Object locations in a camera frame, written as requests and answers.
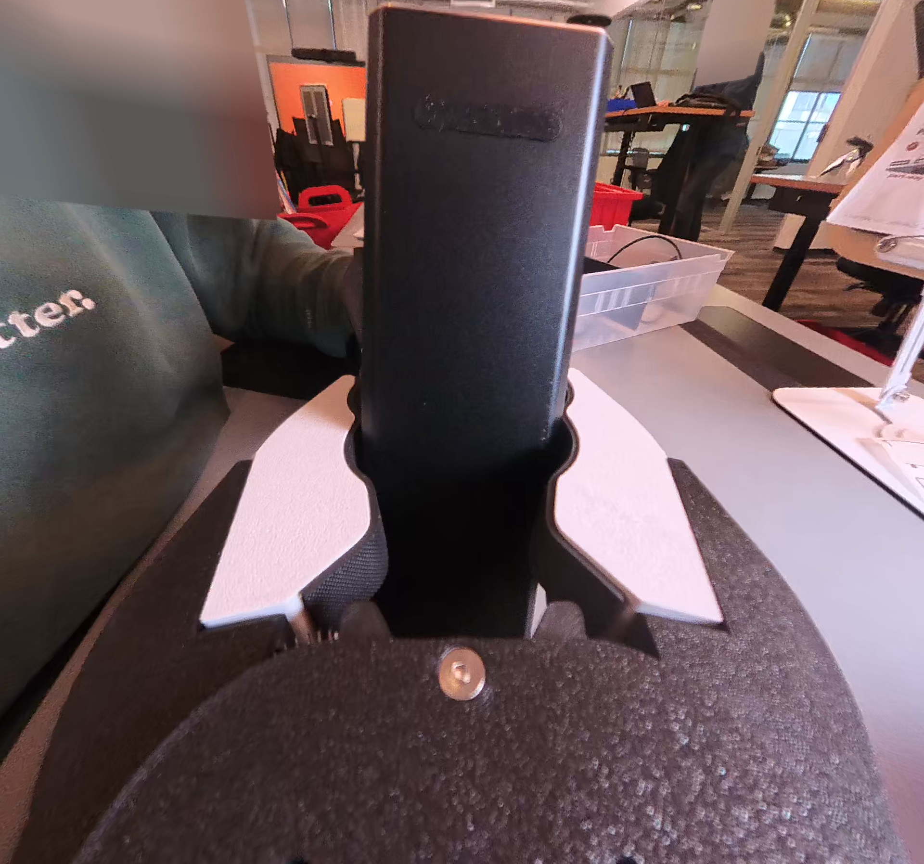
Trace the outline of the black forearm pad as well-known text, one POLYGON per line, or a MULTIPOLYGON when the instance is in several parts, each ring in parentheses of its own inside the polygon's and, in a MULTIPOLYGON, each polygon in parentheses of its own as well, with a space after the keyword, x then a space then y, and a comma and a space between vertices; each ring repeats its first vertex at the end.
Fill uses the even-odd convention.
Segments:
POLYGON ((224 385, 308 401, 344 376, 357 376, 361 348, 353 337, 346 353, 331 355, 307 343, 245 339, 220 351, 224 385))

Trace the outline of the black office chair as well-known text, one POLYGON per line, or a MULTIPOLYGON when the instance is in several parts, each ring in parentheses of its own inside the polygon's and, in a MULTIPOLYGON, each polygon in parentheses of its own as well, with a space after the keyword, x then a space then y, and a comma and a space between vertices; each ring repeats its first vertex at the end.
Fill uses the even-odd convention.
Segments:
POLYGON ((843 257, 838 258, 835 266, 853 281, 847 292, 864 290, 880 297, 872 309, 875 317, 902 319, 921 299, 923 283, 917 278, 843 257))

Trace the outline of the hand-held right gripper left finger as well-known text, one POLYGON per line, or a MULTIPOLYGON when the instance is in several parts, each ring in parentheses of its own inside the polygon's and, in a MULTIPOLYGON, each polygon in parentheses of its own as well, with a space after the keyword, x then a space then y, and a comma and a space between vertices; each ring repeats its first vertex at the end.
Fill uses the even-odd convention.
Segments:
POLYGON ((384 524, 355 449, 355 382, 335 381, 257 450, 202 604, 203 627, 283 617, 339 629, 348 608, 384 583, 384 524))

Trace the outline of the white paper sign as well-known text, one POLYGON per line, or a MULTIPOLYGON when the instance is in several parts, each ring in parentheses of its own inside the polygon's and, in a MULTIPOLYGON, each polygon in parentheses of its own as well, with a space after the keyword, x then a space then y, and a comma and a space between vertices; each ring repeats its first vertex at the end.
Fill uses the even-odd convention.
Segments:
POLYGON ((833 207, 832 224, 892 236, 923 234, 923 107, 833 207))

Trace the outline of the white sign stand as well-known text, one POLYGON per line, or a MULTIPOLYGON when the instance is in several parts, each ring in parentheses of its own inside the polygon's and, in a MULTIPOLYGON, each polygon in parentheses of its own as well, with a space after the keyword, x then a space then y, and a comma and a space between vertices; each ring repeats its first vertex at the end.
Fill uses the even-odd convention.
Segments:
MULTIPOLYGON (((834 226, 838 251, 878 272, 922 278, 922 227, 880 234, 834 226)), ((923 401, 911 390, 922 350, 922 304, 883 387, 780 388, 775 404, 914 511, 923 513, 923 401)))

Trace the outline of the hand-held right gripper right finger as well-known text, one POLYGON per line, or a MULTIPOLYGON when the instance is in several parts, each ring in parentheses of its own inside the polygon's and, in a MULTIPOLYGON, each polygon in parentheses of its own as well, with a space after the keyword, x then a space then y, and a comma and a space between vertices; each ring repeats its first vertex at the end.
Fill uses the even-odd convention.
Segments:
POLYGON ((668 456, 579 370, 568 372, 563 461, 543 492, 532 572, 587 627, 658 617, 720 627, 722 608, 668 456))

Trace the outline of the black multi-port usb hub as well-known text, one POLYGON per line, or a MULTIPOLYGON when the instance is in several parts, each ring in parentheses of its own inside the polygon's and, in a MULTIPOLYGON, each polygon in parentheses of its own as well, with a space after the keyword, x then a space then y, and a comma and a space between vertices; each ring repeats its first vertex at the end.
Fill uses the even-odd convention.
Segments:
POLYGON ((359 452, 401 639, 525 633, 612 52, 588 26, 370 17, 359 452))

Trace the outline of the red storage bin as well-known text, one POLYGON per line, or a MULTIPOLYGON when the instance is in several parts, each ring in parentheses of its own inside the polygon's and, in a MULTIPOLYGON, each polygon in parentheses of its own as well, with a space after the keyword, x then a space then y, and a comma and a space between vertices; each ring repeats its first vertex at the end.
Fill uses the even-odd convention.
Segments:
POLYGON ((606 231, 611 231, 618 225, 629 225, 631 211, 643 197, 643 193, 633 189, 596 182, 589 227, 601 227, 606 231))

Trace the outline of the person's left forearm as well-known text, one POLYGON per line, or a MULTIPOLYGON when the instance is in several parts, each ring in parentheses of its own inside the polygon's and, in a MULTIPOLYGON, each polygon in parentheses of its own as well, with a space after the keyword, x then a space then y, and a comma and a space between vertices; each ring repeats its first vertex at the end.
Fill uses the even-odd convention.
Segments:
POLYGON ((214 333, 311 346, 344 359, 356 341, 359 264, 271 221, 153 212, 214 333))

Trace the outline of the orange wall panel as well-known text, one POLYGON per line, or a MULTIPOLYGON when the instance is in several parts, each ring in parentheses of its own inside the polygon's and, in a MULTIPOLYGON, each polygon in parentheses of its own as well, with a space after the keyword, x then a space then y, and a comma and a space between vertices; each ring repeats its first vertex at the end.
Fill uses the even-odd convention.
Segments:
POLYGON ((366 95, 366 69, 364 62, 352 64, 332 63, 283 57, 268 57, 272 95, 275 102, 278 126, 294 133, 295 120, 304 120, 309 139, 316 142, 308 116, 321 112, 321 96, 327 101, 326 114, 317 117, 317 128, 332 145, 333 126, 340 124, 339 137, 345 133, 343 101, 363 100, 366 95))

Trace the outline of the wooden top standing desk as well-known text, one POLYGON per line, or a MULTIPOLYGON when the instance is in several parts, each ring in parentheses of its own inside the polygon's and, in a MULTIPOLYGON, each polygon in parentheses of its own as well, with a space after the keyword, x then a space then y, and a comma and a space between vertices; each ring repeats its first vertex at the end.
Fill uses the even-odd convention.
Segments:
POLYGON ((688 139, 678 159, 679 173, 682 177, 676 188, 676 193, 667 200, 658 228, 658 234, 676 234, 676 206, 694 161, 694 155, 701 144, 703 137, 708 136, 712 127, 728 124, 741 125, 745 119, 755 116, 753 110, 739 110, 733 107, 720 109, 718 107, 677 107, 674 105, 655 105, 649 107, 636 107, 630 110, 608 112, 603 130, 606 134, 621 133, 621 145, 617 153, 616 169, 611 184, 620 187, 626 171, 629 150, 632 140, 637 134, 647 134, 663 131, 670 126, 678 128, 688 127, 688 139))

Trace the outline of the black folded panels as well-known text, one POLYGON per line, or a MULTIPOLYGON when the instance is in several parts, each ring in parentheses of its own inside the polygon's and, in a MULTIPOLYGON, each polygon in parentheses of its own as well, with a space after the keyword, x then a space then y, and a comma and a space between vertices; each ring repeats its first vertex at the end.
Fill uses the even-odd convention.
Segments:
POLYGON ((338 186, 356 198, 356 164, 353 147, 342 135, 340 123, 332 145, 309 140, 306 129, 293 133, 279 127, 273 141, 273 160, 289 197, 296 202, 308 188, 338 186))

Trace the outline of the clear plastic bin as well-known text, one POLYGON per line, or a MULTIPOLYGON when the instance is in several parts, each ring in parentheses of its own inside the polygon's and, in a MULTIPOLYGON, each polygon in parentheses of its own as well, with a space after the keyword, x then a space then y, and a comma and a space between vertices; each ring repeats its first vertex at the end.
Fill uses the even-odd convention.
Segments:
POLYGON ((620 269, 582 277, 575 352, 693 322, 733 250, 618 225, 590 227, 585 255, 620 269))

